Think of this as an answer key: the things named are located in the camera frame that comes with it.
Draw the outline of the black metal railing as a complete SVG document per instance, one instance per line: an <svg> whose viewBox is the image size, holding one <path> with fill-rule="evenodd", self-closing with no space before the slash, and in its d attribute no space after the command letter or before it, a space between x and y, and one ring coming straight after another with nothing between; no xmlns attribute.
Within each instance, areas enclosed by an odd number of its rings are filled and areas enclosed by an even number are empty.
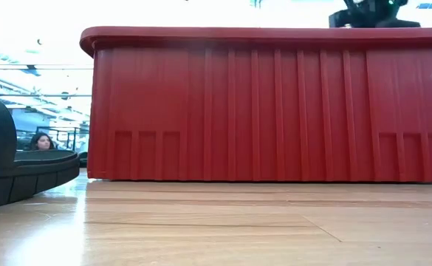
<svg viewBox="0 0 432 266"><path fill-rule="evenodd" d="M32 137L43 132L47 134L56 149L73 150L77 153L88 151L89 130L82 127L37 126L35 131L17 129L17 150L30 150Z"/></svg>

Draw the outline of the red plastic bin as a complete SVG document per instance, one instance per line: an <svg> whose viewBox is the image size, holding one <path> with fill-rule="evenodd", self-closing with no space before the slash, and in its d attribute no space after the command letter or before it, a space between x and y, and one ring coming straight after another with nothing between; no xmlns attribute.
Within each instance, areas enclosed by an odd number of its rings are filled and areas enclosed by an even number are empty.
<svg viewBox="0 0 432 266"><path fill-rule="evenodd" d="M432 28L90 27L88 172L432 183Z"/></svg>

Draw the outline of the black slide sandal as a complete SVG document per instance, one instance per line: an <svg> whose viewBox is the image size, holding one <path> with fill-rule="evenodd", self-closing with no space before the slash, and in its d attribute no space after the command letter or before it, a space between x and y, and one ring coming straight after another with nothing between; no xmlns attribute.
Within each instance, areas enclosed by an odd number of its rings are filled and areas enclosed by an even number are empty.
<svg viewBox="0 0 432 266"><path fill-rule="evenodd" d="M0 206L63 185L80 173L80 160L74 151L17 151L16 148L12 115L0 101Z"/></svg>

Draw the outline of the person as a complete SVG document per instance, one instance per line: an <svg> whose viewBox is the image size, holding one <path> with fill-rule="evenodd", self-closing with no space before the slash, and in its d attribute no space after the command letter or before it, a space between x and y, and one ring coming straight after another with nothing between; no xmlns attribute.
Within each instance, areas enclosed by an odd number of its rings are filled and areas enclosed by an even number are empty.
<svg viewBox="0 0 432 266"><path fill-rule="evenodd" d="M52 142L48 134L44 132L38 132L32 136L30 141L31 151L45 151L55 149L55 144Z"/></svg>

